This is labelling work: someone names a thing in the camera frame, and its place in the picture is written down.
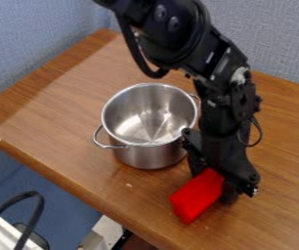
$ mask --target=table surface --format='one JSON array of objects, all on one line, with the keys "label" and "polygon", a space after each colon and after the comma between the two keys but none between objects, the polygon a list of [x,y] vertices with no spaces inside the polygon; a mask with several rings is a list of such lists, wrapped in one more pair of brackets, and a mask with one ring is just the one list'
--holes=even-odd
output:
[{"label": "table surface", "polygon": [[[138,170],[91,143],[108,99],[152,82],[119,33],[102,30],[0,95],[0,148],[160,249],[299,249],[299,85],[258,72],[255,81],[266,139],[248,152],[260,194],[215,204],[191,225],[168,202],[191,180],[187,161]],[[195,92],[180,72],[162,82]]]}]

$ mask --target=red block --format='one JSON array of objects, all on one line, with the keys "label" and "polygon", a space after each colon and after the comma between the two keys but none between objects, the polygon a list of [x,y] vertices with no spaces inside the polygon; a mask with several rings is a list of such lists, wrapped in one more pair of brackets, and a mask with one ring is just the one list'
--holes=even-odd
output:
[{"label": "red block", "polygon": [[224,177],[207,168],[170,197],[174,212],[191,224],[222,196]]}]

